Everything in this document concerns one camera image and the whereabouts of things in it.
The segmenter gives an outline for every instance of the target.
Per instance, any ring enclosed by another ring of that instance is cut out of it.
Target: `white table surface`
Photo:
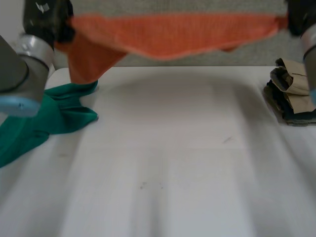
[[[0,170],[0,236],[315,237],[316,128],[278,124],[272,69],[110,69],[97,122]]]

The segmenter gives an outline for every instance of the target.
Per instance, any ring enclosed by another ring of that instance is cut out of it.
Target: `orange cloth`
[[[269,14],[162,14],[70,20],[71,43],[56,43],[67,53],[71,81],[91,83],[128,53],[170,60],[212,50],[230,51],[287,28],[287,17]]]

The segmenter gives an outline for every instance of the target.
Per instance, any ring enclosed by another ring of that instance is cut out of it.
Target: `green towel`
[[[48,89],[36,117],[8,117],[0,126],[0,168],[47,141],[50,134],[74,132],[97,120],[98,115],[79,100],[91,94],[97,84]]]

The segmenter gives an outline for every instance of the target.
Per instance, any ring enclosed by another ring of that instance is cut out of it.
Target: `gray wall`
[[[168,11],[238,11],[284,14],[283,0],[72,0],[75,14],[98,12],[105,16],[157,13]],[[157,62],[129,55],[119,66],[225,66],[225,65],[274,65],[278,57],[302,60],[299,40],[287,32],[243,46],[231,53],[212,52],[169,62]],[[57,67],[66,66],[66,59],[58,56]]]

